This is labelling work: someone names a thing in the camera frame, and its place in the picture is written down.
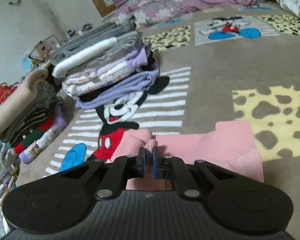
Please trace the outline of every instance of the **white wall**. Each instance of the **white wall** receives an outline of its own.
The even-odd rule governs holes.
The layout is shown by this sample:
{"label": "white wall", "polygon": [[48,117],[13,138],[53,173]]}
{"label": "white wall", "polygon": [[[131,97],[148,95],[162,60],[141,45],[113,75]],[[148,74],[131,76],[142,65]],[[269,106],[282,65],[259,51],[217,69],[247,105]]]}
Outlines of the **white wall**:
{"label": "white wall", "polygon": [[92,0],[40,0],[48,9],[52,18],[66,33],[70,29],[79,29],[86,23],[101,26],[102,19]]}
{"label": "white wall", "polygon": [[0,83],[8,84],[25,74],[21,60],[27,50],[52,34],[64,38],[38,0],[22,0],[20,6],[10,1],[17,0],[0,0]]}

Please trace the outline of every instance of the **red tongue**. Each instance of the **red tongue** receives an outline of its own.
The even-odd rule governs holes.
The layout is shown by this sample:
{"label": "red tongue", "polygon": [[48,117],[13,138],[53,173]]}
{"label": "red tongue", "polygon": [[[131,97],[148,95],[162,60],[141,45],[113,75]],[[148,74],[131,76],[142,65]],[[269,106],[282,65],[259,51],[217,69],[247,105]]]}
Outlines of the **red tongue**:
{"label": "red tongue", "polygon": [[111,116],[111,117],[109,117],[109,121],[110,122],[113,122],[113,121],[115,121],[115,120],[118,120],[120,117],[118,117],[118,116]]}

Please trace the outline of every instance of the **pink garment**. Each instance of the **pink garment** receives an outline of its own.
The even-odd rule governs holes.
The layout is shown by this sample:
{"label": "pink garment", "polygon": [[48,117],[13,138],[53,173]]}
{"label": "pink garment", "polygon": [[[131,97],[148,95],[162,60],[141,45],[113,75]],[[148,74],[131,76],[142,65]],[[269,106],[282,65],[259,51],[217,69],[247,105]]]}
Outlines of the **pink garment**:
{"label": "pink garment", "polygon": [[[161,156],[182,158],[186,164],[203,159],[238,174],[263,182],[262,162],[247,121],[222,121],[207,134],[157,135],[147,129],[128,130],[110,162],[122,155],[138,155],[140,146],[149,150],[158,145]],[[130,190],[168,190],[169,181],[155,180],[151,175],[128,180]]]}
{"label": "pink garment", "polygon": [[132,0],[111,13],[112,22],[122,24],[134,15],[137,28],[168,22],[193,11],[226,4],[257,4],[263,0]]}

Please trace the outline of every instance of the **beige folded garment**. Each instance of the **beige folded garment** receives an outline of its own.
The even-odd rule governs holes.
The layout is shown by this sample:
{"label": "beige folded garment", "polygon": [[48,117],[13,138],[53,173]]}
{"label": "beige folded garment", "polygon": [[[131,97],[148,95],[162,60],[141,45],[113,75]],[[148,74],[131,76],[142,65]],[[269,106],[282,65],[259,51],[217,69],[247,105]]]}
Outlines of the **beige folded garment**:
{"label": "beige folded garment", "polygon": [[46,69],[32,71],[19,87],[0,105],[0,134],[37,96],[37,85],[48,76]]}

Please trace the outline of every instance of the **cartoon nose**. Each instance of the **cartoon nose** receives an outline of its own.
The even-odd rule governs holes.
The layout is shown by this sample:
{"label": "cartoon nose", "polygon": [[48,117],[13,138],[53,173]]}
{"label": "cartoon nose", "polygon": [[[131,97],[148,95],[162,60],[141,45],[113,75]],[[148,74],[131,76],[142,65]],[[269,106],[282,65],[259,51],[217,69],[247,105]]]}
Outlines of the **cartoon nose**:
{"label": "cartoon nose", "polygon": [[114,107],[114,109],[115,110],[119,110],[120,108],[122,108],[123,107],[123,104],[119,104],[119,105],[116,105],[115,107]]}

